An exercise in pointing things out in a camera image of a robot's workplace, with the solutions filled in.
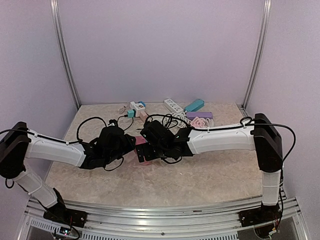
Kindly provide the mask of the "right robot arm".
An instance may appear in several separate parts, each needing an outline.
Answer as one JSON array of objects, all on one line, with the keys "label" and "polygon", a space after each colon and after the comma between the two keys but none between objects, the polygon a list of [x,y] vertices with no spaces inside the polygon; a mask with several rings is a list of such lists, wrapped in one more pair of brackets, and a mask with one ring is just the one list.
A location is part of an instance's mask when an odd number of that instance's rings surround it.
[{"label": "right robot arm", "polygon": [[255,217],[260,222],[266,222],[281,214],[279,191],[284,162],[282,138],[264,114],[256,114],[255,119],[243,117],[238,124],[212,128],[196,128],[186,123],[177,133],[149,116],[140,135],[146,141],[135,147],[141,163],[173,159],[175,164],[183,157],[206,152],[255,151],[262,172],[262,200],[260,207],[242,212],[242,217]]}]

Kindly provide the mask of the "pink triangular power strip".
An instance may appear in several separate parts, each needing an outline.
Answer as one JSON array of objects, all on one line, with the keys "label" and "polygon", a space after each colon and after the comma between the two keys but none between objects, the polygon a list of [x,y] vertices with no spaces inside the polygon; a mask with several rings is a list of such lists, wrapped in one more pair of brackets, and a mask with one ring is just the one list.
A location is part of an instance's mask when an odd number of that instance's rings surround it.
[{"label": "pink triangular power strip", "polygon": [[[141,145],[141,144],[145,144],[147,143],[147,140],[143,137],[143,136],[136,136],[135,137],[135,145],[138,146],[138,145]],[[146,157],[144,155],[144,152],[142,151],[141,153],[138,152],[138,150],[135,148],[134,149],[134,152],[138,158],[138,162],[143,165],[143,166],[149,166],[152,164],[151,161],[147,161],[146,160]]]}]

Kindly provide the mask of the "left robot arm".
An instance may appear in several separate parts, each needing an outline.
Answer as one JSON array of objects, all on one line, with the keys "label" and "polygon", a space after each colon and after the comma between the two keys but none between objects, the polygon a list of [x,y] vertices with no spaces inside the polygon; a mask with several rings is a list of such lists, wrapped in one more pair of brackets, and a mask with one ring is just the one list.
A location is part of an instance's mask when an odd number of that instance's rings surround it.
[{"label": "left robot arm", "polygon": [[115,125],[104,127],[99,137],[90,142],[70,142],[41,135],[28,129],[25,122],[18,122],[2,133],[5,136],[0,141],[1,177],[17,183],[61,223],[70,218],[71,211],[66,208],[60,193],[29,169],[24,160],[49,160],[93,170],[105,168],[115,160],[123,160],[124,155],[132,152],[136,145],[135,137]]}]

